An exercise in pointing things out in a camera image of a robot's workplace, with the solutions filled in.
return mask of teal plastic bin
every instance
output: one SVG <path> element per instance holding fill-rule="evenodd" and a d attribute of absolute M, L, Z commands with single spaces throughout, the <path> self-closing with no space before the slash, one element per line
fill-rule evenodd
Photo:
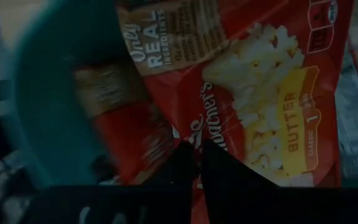
<path fill-rule="evenodd" d="M 113 0 L 50 1 L 13 53 L 6 127 L 35 184 L 95 184 L 105 153 L 76 99 L 73 70 L 126 54 Z"/>

